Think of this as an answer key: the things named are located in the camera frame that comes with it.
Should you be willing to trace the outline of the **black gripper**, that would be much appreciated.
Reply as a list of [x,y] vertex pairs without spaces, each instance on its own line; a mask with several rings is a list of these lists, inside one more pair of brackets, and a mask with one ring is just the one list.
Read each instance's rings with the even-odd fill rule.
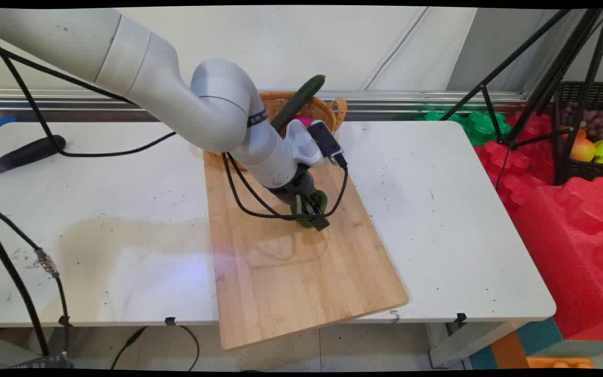
[[312,199],[316,191],[314,180],[309,174],[308,165],[297,165],[296,172],[291,181],[278,188],[269,188],[269,191],[283,203],[295,206],[296,221],[309,221],[314,229],[322,231],[329,226],[325,216],[327,202],[317,202]]

